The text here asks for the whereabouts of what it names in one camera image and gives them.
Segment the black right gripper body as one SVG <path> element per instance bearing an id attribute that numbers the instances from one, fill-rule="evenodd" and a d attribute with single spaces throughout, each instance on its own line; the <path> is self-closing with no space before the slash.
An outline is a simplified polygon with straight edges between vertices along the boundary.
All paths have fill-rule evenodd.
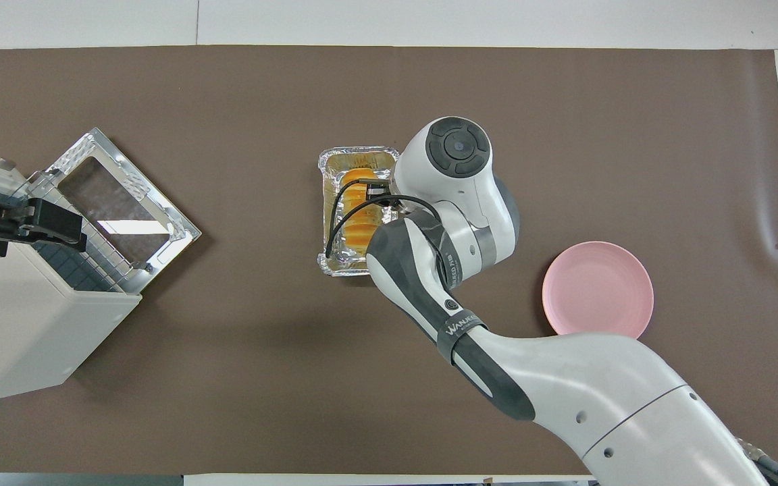
<path id="1" fill-rule="evenodd" d="M 364 185 L 362 203 L 393 204 L 389 181 L 379 178 L 361 178 L 359 184 Z"/>

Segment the sliced golden bread loaf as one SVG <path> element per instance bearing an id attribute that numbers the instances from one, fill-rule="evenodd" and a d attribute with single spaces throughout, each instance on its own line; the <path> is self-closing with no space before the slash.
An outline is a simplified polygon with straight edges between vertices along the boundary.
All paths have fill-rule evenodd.
<path id="1" fill-rule="evenodd" d="M 342 177 L 342 186 L 355 179 L 376 179 L 377 175 L 371 168 L 354 168 Z M 350 213 L 356 206 L 365 202 L 367 185 L 354 184 L 342 195 L 342 214 Z M 363 207 L 343 225 L 344 243 L 349 249 L 364 256 L 373 237 L 374 231 L 383 224 L 384 208 L 377 203 Z"/>

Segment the aluminium foil tray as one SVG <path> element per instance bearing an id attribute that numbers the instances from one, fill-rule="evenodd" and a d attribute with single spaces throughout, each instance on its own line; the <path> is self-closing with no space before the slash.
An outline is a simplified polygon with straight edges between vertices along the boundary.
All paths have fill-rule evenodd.
<path id="1" fill-rule="evenodd" d="M 340 230 L 334 240 L 330 257 L 325 255 L 325 246 L 332 228 L 343 218 L 348 209 L 343 201 L 334 204 L 339 189 L 344 185 L 343 176 L 350 170 L 368 168 L 377 178 L 391 178 L 392 169 L 400 153 L 389 146 L 341 146 L 322 152 L 317 162 L 322 180 L 322 244 L 316 256 L 322 273 L 331 277 L 361 277 L 369 274 L 365 255 L 348 245 L 344 232 Z"/>

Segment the glass oven door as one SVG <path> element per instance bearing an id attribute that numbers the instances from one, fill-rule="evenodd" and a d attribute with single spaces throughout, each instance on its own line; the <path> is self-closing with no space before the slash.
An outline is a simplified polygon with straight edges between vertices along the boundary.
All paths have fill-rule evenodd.
<path id="1" fill-rule="evenodd" d="M 150 274 L 130 280 L 128 294 L 143 292 L 202 234 L 98 128 L 90 129 L 40 172 L 34 190 L 89 219 L 127 261 L 152 266 Z"/>

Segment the white toaster oven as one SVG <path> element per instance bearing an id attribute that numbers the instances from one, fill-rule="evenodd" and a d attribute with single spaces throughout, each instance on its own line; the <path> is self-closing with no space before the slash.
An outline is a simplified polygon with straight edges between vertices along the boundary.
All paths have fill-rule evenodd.
<path id="1" fill-rule="evenodd" d="M 61 385 L 141 301 L 69 286 L 31 245 L 0 257 L 0 399 Z"/>

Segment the brown paper table mat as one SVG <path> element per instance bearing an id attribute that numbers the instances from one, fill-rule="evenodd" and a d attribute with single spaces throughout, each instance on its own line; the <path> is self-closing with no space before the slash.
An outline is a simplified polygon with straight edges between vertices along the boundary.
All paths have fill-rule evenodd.
<path id="1" fill-rule="evenodd" d="M 203 231 L 62 385 L 0 400 L 0 473 L 583 474 L 497 411 L 369 279 L 333 279 L 316 163 L 481 124 L 513 255 L 465 281 L 544 336 L 542 278 L 611 241 L 655 292 L 642 341 L 778 459 L 772 51 L 190 46 L 0 50 L 0 157 L 97 127 Z"/>

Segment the pink round plate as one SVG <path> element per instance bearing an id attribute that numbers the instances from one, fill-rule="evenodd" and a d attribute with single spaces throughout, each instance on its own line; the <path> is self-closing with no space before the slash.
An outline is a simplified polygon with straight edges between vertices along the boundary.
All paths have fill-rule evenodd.
<path id="1" fill-rule="evenodd" d="M 556 334 L 605 332 L 637 339 L 652 318 L 654 288 L 633 253 L 607 241 L 586 241 L 550 264 L 542 304 Z"/>

